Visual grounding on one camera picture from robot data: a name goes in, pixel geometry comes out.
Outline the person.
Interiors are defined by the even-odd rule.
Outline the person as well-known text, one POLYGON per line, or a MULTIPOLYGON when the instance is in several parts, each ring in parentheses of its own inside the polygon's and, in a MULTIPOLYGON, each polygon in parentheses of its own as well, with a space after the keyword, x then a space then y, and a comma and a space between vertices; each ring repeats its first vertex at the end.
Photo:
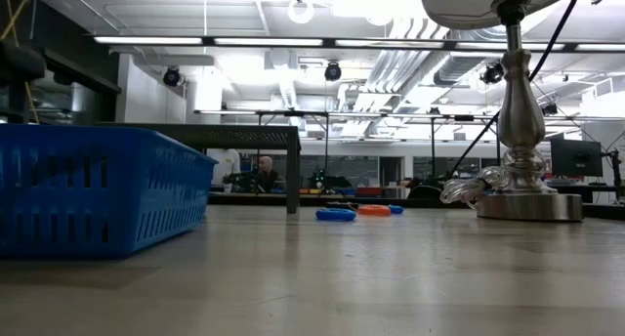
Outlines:
POLYGON ((261 156, 258 163, 257 183, 263 192, 283 189, 280 175, 273 169, 272 158, 261 156))
POLYGON ((240 172, 240 155, 233 148, 209 148, 206 154, 217 163, 213 168, 213 186, 221 186, 224 179, 240 172))

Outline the long ceiling light bar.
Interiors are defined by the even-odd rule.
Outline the long ceiling light bar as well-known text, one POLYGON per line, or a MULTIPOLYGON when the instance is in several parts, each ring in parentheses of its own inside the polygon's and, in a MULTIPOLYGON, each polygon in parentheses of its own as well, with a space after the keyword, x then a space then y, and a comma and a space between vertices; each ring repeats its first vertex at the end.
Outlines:
MULTIPOLYGON (((147 47, 223 47, 223 48, 312 48, 359 50, 414 50, 446 52, 504 52, 504 41, 467 41, 387 38, 288 38, 288 37, 213 37, 213 36, 104 36, 94 38, 108 46, 147 47)), ((625 54, 625 42, 523 42, 532 52, 551 48, 562 54, 625 54)))

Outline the silver lamp white shade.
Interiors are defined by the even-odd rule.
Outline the silver lamp white shade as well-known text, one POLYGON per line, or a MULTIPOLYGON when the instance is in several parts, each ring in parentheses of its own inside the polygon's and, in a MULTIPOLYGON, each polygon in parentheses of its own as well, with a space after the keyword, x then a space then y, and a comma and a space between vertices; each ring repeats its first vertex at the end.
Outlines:
POLYGON ((422 0, 428 17, 457 30, 501 24, 508 49, 502 58, 506 83, 497 116, 497 136, 506 151, 501 165, 491 166, 472 179, 445 182, 443 203, 461 201, 486 219, 532 222, 581 222, 582 198, 561 194, 542 180, 546 162, 537 150, 545 138, 543 113, 530 87, 531 53, 521 44, 521 22, 560 0, 422 0))

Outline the blue slotted plastic basket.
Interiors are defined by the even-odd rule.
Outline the blue slotted plastic basket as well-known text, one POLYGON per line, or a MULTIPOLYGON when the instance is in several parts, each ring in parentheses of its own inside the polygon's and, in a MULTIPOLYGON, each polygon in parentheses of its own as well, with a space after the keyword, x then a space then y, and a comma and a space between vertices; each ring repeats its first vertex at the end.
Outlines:
POLYGON ((138 128, 0 125, 0 258, 116 258, 193 230, 215 160, 138 128))

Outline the black computer monitor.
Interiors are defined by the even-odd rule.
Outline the black computer monitor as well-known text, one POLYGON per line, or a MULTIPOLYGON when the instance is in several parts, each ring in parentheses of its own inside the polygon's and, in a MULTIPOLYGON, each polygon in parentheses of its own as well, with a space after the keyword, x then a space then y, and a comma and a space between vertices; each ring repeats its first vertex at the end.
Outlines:
POLYGON ((551 162, 555 176, 601 177, 602 148, 597 142, 552 139, 551 162))

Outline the orange spiral coil keychain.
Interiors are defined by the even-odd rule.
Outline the orange spiral coil keychain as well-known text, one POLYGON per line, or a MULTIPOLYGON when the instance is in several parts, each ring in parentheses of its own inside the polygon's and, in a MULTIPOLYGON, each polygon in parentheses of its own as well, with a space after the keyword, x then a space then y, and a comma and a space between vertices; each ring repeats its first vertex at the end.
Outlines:
POLYGON ((385 205, 361 204, 357 208, 359 215, 387 217, 393 214, 392 209, 385 205))

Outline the black background rig frame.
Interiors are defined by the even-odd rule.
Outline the black background rig frame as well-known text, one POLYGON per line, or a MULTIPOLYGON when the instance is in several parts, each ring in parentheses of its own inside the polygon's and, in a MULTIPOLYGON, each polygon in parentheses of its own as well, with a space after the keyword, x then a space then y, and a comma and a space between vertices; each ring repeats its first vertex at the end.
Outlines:
POLYGON ((489 116, 382 111, 313 111, 289 109, 199 110, 229 126, 293 126, 301 154, 322 156, 334 176, 332 157, 375 157, 380 169, 372 186, 398 190, 403 178, 441 182, 477 172, 486 158, 497 164, 504 147, 489 116))

